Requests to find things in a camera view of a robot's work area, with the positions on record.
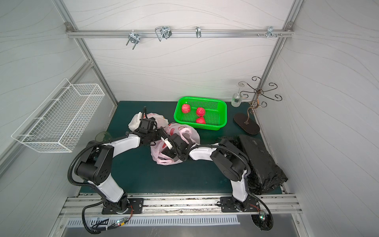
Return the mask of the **black plastic bag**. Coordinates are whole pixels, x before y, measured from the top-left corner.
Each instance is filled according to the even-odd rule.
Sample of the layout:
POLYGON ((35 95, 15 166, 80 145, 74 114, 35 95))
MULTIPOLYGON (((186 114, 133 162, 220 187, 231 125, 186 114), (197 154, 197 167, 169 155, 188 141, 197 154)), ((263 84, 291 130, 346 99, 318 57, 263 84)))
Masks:
POLYGON ((235 137, 219 137, 216 142, 220 143, 222 140, 228 140, 248 156, 251 173, 248 175, 247 185, 250 193, 270 193, 288 180, 260 139, 241 134, 235 137))

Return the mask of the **white plastic bag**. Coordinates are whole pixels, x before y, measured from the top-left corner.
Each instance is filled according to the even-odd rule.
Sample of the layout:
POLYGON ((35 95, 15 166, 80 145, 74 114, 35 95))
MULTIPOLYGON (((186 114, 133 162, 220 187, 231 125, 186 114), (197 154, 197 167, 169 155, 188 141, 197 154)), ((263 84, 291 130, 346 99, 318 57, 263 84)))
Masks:
POLYGON ((142 112, 139 112, 134 115, 131 122, 128 124, 129 129, 131 131, 135 131, 139 127, 141 119, 145 117, 154 118, 157 122, 158 128, 160 127, 166 128, 169 125, 168 120, 162 115, 159 115, 156 113, 149 113, 146 116, 146 115, 142 115, 142 112))

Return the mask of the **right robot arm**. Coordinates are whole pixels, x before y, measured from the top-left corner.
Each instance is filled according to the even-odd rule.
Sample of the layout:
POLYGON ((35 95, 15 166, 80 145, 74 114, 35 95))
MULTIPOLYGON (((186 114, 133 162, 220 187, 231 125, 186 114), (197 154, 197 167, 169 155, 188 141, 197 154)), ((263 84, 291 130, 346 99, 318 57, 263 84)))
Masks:
POLYGON ((252 215, 252 221, 261 231, 273 228, 274 219, 267 205, 256 195, 249 193, 247 178, 251 173, 248 156, 233 145, 228 139, 211 145, 199 145, 191 141, 189 135, 169 135, 161 127, 158 135, 166 144, 163 154, 182 162, 211 161, 220 172, 230 180, 232 196, 221 197, 216 203, 222 212, 248 212, 250 209, 257 213, 252 215))

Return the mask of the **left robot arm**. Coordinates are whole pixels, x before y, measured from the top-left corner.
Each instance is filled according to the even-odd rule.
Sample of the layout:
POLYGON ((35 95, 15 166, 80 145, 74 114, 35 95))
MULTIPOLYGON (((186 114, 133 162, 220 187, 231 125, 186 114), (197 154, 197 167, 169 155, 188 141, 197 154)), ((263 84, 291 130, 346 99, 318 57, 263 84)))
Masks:
POLYGON ((123 218, 107 227, 103 225, 104 221, 88 226, 85 219, 87 209, 102 205, 106 212, 112 214, 133 214, 134 212, 127 192, 113 179, 111 169, 116 156, 158 140, 158 123, 155 118, 147 115, 146 110, 147 108, 144 107, 138 118, 138 127, 134 131, 109 141, 90 141, 69 166, 67 178, 72 185, 90 187, 101 196, 99 202, 87 205, 82 210, 84 228, 92 235, 116 229, 126 224, 130 218, 123 218))

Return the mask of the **pink plastic bag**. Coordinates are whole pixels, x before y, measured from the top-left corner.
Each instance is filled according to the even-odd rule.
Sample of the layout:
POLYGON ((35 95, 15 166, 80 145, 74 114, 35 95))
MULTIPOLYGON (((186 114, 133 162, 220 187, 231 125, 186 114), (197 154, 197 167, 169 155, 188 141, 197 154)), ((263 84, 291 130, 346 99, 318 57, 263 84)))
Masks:
MULTIPOLYGON (((179 124, 179 123, 171 123, 166 128, 163 128, 165 134, 163 135, 163 138, 167 138, 173 134, 178 134, 182 138, 187 137, 190 138, 192 141, 192 144, 200 144, 200 136, 198 132, 191 126, 186 124, 179 124)), ((153 161, 156 162, 158 165, 162 166, 169 166, 169 165, 176 165, 180 164, 183 161, 177 160, 174 161, 172 158, 167 157, 166 155, 163 155, 161 152, 164 148, 167 148, 165 143, 162 141, 157 141, 154 146, 151 147, 151 155, 153 158, 153 161)))

